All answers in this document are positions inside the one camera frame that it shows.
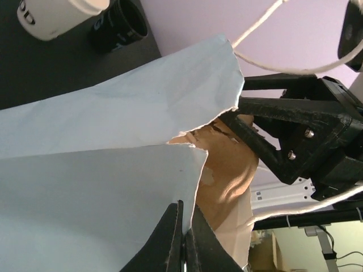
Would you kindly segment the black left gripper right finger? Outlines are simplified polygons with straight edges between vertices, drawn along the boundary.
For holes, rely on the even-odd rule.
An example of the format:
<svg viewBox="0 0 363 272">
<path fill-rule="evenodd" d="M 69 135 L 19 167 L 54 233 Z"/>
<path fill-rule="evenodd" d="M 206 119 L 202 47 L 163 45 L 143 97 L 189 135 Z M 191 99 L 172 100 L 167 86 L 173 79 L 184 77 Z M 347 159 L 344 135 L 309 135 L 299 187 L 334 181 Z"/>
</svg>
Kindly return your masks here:
<svg viewBox="0 0 363 272">
<path fill-rule="evenodd" d="M 191 229 L 185 235 L 186 271 L 242 272 L 224 250 L 199 207 L 195 207 Z"/>
</svg>

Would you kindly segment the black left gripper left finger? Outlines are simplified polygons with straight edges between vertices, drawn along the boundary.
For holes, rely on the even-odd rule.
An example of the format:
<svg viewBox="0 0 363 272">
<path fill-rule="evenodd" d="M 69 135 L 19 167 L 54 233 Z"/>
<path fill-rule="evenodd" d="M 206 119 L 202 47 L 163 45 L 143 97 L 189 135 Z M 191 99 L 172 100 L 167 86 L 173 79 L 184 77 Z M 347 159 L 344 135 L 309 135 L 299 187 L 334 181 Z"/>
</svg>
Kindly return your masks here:
<svg viewBox="0 0 363 272">
<path fill-rule="evenodd" d="M 183 202 L 170 204 L 145 245 L 121 272 L 174 272 L 182 270 Z"/>
</svg>

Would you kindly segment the single cardboard cup carrier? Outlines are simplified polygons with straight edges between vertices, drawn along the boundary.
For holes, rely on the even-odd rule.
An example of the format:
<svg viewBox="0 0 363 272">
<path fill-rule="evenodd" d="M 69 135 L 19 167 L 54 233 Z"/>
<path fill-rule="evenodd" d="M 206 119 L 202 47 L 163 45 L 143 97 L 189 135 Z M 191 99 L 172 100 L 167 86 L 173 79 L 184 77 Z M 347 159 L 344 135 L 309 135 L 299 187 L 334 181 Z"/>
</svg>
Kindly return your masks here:
<svg viewBox="0 0 363 272">
<path fill-rule="evenodd" d="M 169 143 L 191 143 L 208 152 L 196 204 L 216 230 L 249 187 L 258 167 L 258 156 L 219 118 Z"/>
</svg>

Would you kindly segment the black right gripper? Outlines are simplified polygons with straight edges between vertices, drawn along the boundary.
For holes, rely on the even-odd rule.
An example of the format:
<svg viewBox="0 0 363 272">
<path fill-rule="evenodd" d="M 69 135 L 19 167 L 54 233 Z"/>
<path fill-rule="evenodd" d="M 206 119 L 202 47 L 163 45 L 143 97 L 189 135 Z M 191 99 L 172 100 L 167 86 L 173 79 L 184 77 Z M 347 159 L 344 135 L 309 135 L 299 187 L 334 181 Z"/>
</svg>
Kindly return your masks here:
<svg viewBox="0 0 363 272">
<path fill-rule="evenodd" d="M 317 201 L 346 192 L 362 180 L 362 102 L 328 76 L 249 76 L 243 86 L 282 89 L 284 99 L 240 98 L 221 121 L 284 184 L 309 177 Z"/>
</svg>

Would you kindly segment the light blue paper bag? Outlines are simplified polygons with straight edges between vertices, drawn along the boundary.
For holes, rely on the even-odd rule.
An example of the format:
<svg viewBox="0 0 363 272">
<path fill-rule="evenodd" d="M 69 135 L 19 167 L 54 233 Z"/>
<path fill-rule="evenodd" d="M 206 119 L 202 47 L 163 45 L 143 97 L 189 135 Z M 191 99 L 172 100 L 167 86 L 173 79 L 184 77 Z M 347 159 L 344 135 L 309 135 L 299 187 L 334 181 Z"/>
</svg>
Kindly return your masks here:
<svg viewBox="0 0 363 272">
<path fill-rule="evenodd" d="M 168 140 L 237 107 L 213 38 L 95 87 L 1 111 L 1 270 L 120 271 L 167 209 L 191 228 L 208 153 Z"/>
</svg>

